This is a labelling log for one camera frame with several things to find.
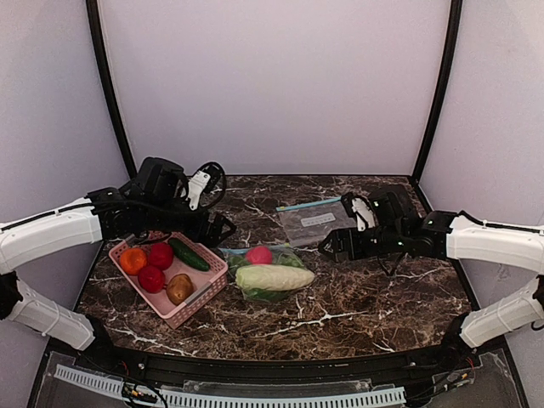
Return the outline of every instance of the black metal pole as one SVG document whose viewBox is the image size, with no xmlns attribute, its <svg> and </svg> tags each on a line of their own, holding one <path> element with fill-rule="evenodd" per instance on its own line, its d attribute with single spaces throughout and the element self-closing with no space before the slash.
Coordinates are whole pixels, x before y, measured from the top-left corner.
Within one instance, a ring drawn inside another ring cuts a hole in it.
<svg viewBox="0 0 544 408">
<path fill-rule="evenodd" d="M 111 124 L 116 134 L 117 144 L 121 151 L 121 156 L 127 168 L 128 177 L 131 179 L 136 176 L 136 164 L 134 157 L 130 151 L 128 144 L 127 133 L 122 125 L 121 112 L 117 104 L 115 89 L 111 80 L 110 66 L 106 57 L 104 37 L 102 34 L 102 26 L 100 24 L 99 6 L 97 0 L 87 0 L 87 15 L 88 24 L 91 30 L 91 38 L 93 39 L 94 56 L 96 57 L 96 65 L 99 67 L 100 81 L 104 90 L 105 102 L 108 105 L 110 112 Z"/>
<path fill-rule="evenodd" d="M 456 50 L 457 33 L 459 32 L 459 23 L 461 21 L 462 0 L 451 0 L 450 18 L 448 21 L 448 29 L 445 35 L 444 52 L 442 53 L 442 62 L 440 63 L 439 78 L 436 82 L 436 90 L 434 91 L 433 104 L 428 115 L 427 127 L 423 134 L 422 145 L 417 155 L 416 165 L 412 177 L 419 183 L 427 163 L 428 154 L 431 151 L 436 127 L 439 123 L 442 104 L 444 103 L 445 91 L 448 88 L 448 80 L 450 79 L 451 65 L 453 64 L 453 56 Z"/>
</svg>

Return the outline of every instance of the pink plastic basket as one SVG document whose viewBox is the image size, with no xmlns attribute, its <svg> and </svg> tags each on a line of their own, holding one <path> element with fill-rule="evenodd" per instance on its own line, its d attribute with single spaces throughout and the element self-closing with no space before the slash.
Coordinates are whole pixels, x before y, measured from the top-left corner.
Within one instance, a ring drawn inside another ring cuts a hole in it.
<svg viewBox="0 0 544 408">
<path fill-rule="evenodd" d="M 160 238 L 161 233 L 151 233 L 150 240 Z M 116 267 L 121 271 L 123 276 L 127 278 L 130 284 L 138 291 L 140 296 L 149 304 L 156 313 L 164 319 L 173 329 L 179 327 L 187 319 L 189 319 L 198 309 L 200 309 L 207 301 L 217 295 L 227 286 L 226 272 L 228 269 L 227 263 L 211 252 L 202 244 L 195 244 L 183 234 L 176 232 L 172 234 L 172 238 L 178 238 L 184 242 L 193 251 L 203 257 L 210 264 L 210 270 L 202 272 L 193 269 L 190 266 L 182 263 L 179 259 L 174 258 L 172 266 L 164 271 L 166 282 L 168 283 L 175 275 L 187 274 L 193 281 L 195 292 L 189 296 L 179 306 L 174 305 L 168 300 L 166 290 L 159 293 L 148 293 L 138 283 L 138 276 L 127 275 L 119 265 L 119 257 L 131 246 L 123 241 L 119 245 L 114 246 L 110 250 L 110 258 Z M 150 252 L 151 245 L 136 246 L 142 248 L 146 253 Z"/>
</svg>

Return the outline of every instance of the marble tabletop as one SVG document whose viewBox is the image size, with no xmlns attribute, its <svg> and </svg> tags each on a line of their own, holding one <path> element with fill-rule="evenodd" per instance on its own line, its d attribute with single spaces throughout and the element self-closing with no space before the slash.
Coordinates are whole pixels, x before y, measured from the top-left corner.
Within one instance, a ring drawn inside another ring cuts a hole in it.
<svg viewBox="0 0 544 408">
<path fill-rule="evenodd" d="M 222 247 L 286 242 L 276 208 L 353 191 L 367 195 L 406 177 L 232 176 L 215 208 L 238 227 Z M 333 263 L 314 247 L 296 250 L 313 284 L 274 304 L 248 303 L 230 279 L 208 304 L 171 329 L 125 281 L 107 243 L 77 311 L 98 317 L 115 345 L 151 353 L 227 360 L 326 360 L 418 349 L 440 342 L 453 317 L 470 310 L 450 263 L 406 258 L 387 277 L 375 258 Z"/>
</svg>

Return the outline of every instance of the black cable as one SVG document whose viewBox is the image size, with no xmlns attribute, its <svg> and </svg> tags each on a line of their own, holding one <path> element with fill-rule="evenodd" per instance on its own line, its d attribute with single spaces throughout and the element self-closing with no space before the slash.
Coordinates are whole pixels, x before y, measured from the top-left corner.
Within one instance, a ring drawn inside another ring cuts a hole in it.
<svg viewBox="0 0 544 408">
<path fill-rule="evenodd" d="M 388 276 L 388 277 L 392 277 L 392 276 L 394 276 L 394 273 L 397 271 L 397 268 L 399 267 L 400 262 L 406 256 L 406 252 L 402 252 L 395 259 L 392 269 L 388 269 L 385 266 L 385 263 L 383 263 L 383 260 L 382 260 L 382 255 L 384 255 L 384 254 L 380 252 L 380 248 L 381 248 L 382 244 L 384 243 L 384 239 L 383 239 L 384 230 L 385 230 L 385 227 L 380 225 L 380 226 L 378 226 L 376 228 L 376 232 L 375 232 L 375 235 L 374 235 L 374 237 L 376 238 L 376 241 L 377 241 L 377 248 L 378 248 L 376 259 L 377 259 L 378 264 L 380 265 L 380 268 L 382 268 L 383 272 L 385 272 L 385 275 Z"/>
<path fill-rule="evenodd" d="M 197 213 L 202 213 L 206 210 L 205 207 L 197 208 L 195 211 L 192 211 L 190 209 L 168 210 L 166 208 L 162 208 L 154 204 L 150 204 L 149 202 L 143 202 L 138 200 L 96 201 L 94 203 L 95 207 L 108 205 L 108 204 L 109 205 L 116 204 L 116 205 L 119 205 L 120 207 L 123 207 L 123 206 L 142 207 L 142 208 L 147 208 L 153 211 L 157 211 L 158 213 L 165 213 L 165 214 L 175 215 L 175 216 L 178 216 L 180 214 L 197 214 Z M 104 211 L 110 211 L 110 208 L 97 208 L 95 210 L 96 213 L 103 213 Z"/>
<path fill-rule="evenodd" d="M 56 213 L 65 213 L 66 211 L 75 210 L 77 208 L 93 207 L 93 206 L 94 206 L 94 204 L 92 202 L 85 202 L 83 204 L 75 204 L 73 206 L 62 207 L 62 208 L 59 208 L 56 211 L 51 210 L 51 211 L 47 211 L 47 212 L 42 212 L 41 214 L 37 214 L 37 215 L 34 215 L 32 217 L 29 217 L 29 218 L 21 219 L 20 221 L 17 221 L 15 223 L 11 223 L 9 225 L 6 225 L 5 227 L 0 228 L 0 231 L 11 230 L 12 228 L 20 227 L 21 225 L 25 225 L 25 224 L 31 223 L 33 221 L 37 221 L 38 219 L 50 217 L 52 215 L 55 215 Z"/>
<path fill-rule="evenodd" d="M 447 391 L 452 390 L 453 386 L 456 386 L 456 384 L 460 383 L 461 381 L 466 381 L 466 380 L 467 380 L 466 378 L 463 378 L 462 376 L 459 376 L 454 381 L 449 382 L 448 384 L 443 386 L 441 389 L 439 389 L 438 391 L 436 391 L 436 392 L 434 392 L 434 393 L 432 393 L 430 395 L 423 396 L 423 397 L 416 397 L 416 398 L 412 397 L 412 398 L 408 399 L 406 402 L 410 402 L 410 401 L 429 401 L 432 398 L 436 397 L 437 395 L 440 395 L 440 394 L 443 394 L 443 393 L 445 393 Z"/>
<path fill-rule="evenodd" d="M 533 321 L 531 324 L 530 324 L 530 328 L 533 329 L 535 332 L 539 332 L 540 330 L 543 330 L 544 329 L 544 325 L 540 326 L 540 327 L 536 327 L 535 326 L 535 322 Z"/>
<path fill-rule="evenodd" d="M 132 394 L 130 392 L 128 392 L 128 386 L 127 386 L 127 383 L 124 381 L 123 379 L 123 382 L 122 382 L 122 391 L 125 392 L 127 398 L 128 398 L 128 401 L 123 401 L 125 403 L 125 405 L 128 405 L 130 406 L 131 408 L 137 408 L 136 404 L 134 403 L 134 398 L 132 396 Z"/>
<path fill-rule="evenodd" d="M 223 200 L 224 195 L 227 192 L 227 175 L 225 174 L 223 167 L 221 167 L 221 165 L 216 161 L 209 161 L 208 163 L 204 163 L 202 166 L 200 166 L 196 172 L 198 173 L 204 171 L 204 169 L 206 169 L 207 167 L 215 167 L 216 170 L 221 173 L 221 191 L 219 192 L 217 198 L 215 198 L 212 202 L 205 206 L 202 206 L 202 208 L 204 209 L 210 209 L 217 205 L 221 200 Z"/>
<path fill-rule="evenodd" d="M 187 196 L 189 195 L 189 180 L 187 179 L 187 176 L 185 176 L 184 174 L 183 178 L 181 178 L 179 181 L 182 184 L 182 191 L 185 193 L 183 195 L 180 195 L 179 199 L 185 200 Z"/>
<path fill-rule="evenodd" d="M 411 175 L 417 183 L 419 183 L 423 175 L 423 170 L 425 169 L 425 164 L 427 163 L 431 146 L 433 145 L 434 135 L 436 134 L 436 127 L 439 123 L 442 105 L 444 104 L 445 93 L 448 88 L 448 81 L 450 79 L 451 67 L 453 66 L 453 58 L 456 50 L 457 34 L 461 21 L 461 10 L 462 0 L 451 0 L 450 17 L 448 19 L 444 51 L 440 62 L 439 77 L 436 82 L 433 103 L 431 104 L 431 111 L 428 114 L 427 126 L 425 127 L 425 133 L 423 134 L 422 144 L 419 153 L 417 154 L 414 171 Z"/>
<path fill-rule="evenodd" d="M 518 227 L 517 225 L 505 225 L 505 224 L 498 224 L 498 223 L 484 223 L 484 221 L 481 221 L 477 218 L 475 218 L 474 216 L 470 215 L 468 212 L 466 212 L 465 210 L 461 210 L 457 216 L 463 216 L 465 217 L 466 219 L 468 219 L 468 221 L 471 221 L 477 225 L 480 225 L 480 226 L 485 226 L 487 228 L 494 228 L 494 229 L 497 229 L 497 230 L 513 230 L 513 231 L 523 231 L 523 232 L 531 232 L 533 234 L 540 234 L 541 231 L 539 229 L 534 229 L 534 228 L 528 228 L 528 227 Z"/>
<path fill-rule="evenodd" d="M 130 381 L 130 382 L 132 382 L 134 384 L 139 384 L 139 385 L 141 385 L 143 387 L 148 388 L 150 391 L 152 391 L 161 400 L 161 402 L 164 405 L 164 408 L 168 408 L 168 403 L 167 403 L 166 399 L 162 396 L 162 394 L 155 387 L 153 387 L 152 385 L 149 385 L 147 382 L 138 380 L 136 378 L 133 378 L 133 377 L 130 377 L 130 376 L 127 376 L 127 375 L 124 375 L 124 374 L 119 374 L 117 372 L 106 370 L 105 368 L 101 367 L 100 365 L 98 365 L 94 361 L 92 361 L 90 358 L 88 358 L 85 354 L 78 353 L 78 355 L 83 357 L 86 361 L 91 363 L 91 365 L 95 366 L 100 371 L 102 371 L 102 372 L 104 372 L 106 374 L 109 374 L 111 376 L 114 376 L 114 377 L 121 377 L 123 379 L 123 383 L 125 383 L 126 381 Z"/>
<path fill-rule="evenodd" d="M 459 359 L 459 362 L 457 362 L 456 366 L 453 367 L 451 369 L 451 371 L 447 372 L 446 374 L 444 374 L 437 382 L 435 382 L 433 385 L 431 385 L 429 388 L 423 390 L 421 393 L 419 394 L 416 394 L 416 395 L 412 395 L 410 398 L 407 398 L 407 400 L 417 400 L 417 397 L 421 397 L 422 395 L 428 393 L 429 391 L 435 389 L 436 387 L 438 387 L 439 384 L 443 383 L 444 381 L 446 381 L 448 379 L 448 377 L 453 374 L 457 368 L 459 367 L 459 365 L 465 360 L 465 356 L 463 355 L 460 359 Z"/>
</svg>

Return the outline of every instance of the clear plastic bag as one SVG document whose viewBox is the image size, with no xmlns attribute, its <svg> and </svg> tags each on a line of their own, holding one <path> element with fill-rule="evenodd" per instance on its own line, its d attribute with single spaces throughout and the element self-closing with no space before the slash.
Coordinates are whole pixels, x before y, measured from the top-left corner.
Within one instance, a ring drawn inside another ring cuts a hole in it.
<svg viewBox="0 0 544 408">
<path fill-rule="evenodd" d="M 307 271 L 304 268 L 303 261 L 295 255 L 295 253 L 287 246 L 260 246 L 259 248 L 268 248 L 271 252 L 271 263 L 263 263 L 263 265 L 282 265 L 291 267 L 289 276 L 290 281 L 293 279 L 298 279 L 297 275 L 301 276 L 301 282 L 303 281 L 307 286 L 313 280 L 313 274 Z M 236 284 L 241 289 L 244 298 L 248 301 L 254 302 L 266 302 L 266 303 L 275 303 L 287 298 L 292 293 L 296 292 L 298 289 L 294 290 L 268 290 L 263 289 L 262 287 L 250 287 L 248 285 L 242 285 L 241 279 L 238 273 L 239 268 L 246 266 L 254 265 L 257 266 L 259 263 L 252 263 L 249 259 L 252 258 L 251 250 L 256 248 L 247 248 L 247 249 L 222 249 L 221 251 L 224 254 L 225 260 L 229 265 L 229 273 L 232 277 L 236 278 Z"/>
<path fill-rule="evenodd" d="M 292 247 L 306 247 L 323 241 L 333 230 L 357 226 L 340 197 L 276 210 Z"/>
</svg>

